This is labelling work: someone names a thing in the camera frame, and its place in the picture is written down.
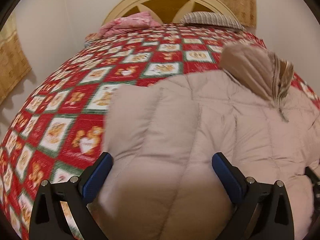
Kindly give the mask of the striped pillow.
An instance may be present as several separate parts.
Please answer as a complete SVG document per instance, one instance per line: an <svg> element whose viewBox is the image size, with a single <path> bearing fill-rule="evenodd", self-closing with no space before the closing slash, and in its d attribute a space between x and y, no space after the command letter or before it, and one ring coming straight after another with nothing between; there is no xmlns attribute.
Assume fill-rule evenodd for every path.
<svg viewBox="0 0 320 240"><path fill-rule="evenodd" d="M240 31L246 30L238 20L235 20L230 16L206 11L187 13L181 18L180 22L188 25L211 25Z"/></svg>

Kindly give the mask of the pink puffer jacket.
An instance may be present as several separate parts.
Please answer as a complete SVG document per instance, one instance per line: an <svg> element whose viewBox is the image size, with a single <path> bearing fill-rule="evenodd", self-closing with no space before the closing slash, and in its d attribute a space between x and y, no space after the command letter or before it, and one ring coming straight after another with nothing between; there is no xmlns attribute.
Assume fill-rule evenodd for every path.
<svg viewBox="0 0 320 240"><path fill-rule="evenodd" d="M247 177L285 184L295 239L311 225L307 166L319 166L319 109L290 85L292 64L240 43L220 69L112 92L104 149L113 167L94 201L109 239L215 239L233 207L212 168L221 152Z"/></svg>

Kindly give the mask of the yellow side curtain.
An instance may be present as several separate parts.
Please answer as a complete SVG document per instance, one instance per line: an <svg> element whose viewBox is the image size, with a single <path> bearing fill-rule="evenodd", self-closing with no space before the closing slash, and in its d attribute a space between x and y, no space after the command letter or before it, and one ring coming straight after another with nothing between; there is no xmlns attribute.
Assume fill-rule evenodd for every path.
<svg viewBox="0 0 320 240"><path fill-rule="evenodd" d="M19 40L14 12L1 29L0 64L0 103L2 103L31 71Z"/></svg>

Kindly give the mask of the pink folded blanket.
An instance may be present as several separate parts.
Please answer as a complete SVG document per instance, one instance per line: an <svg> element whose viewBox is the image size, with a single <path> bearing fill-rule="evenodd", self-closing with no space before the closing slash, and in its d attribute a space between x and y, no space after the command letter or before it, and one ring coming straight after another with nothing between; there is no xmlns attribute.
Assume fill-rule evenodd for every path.
<svg viewBox="0 0 320 240"><path fill-rule="evenodd" d="M119 17L100 27L97 38L108 38L148 28L160 27L149 11L139 12L127 17Z"/></svg>

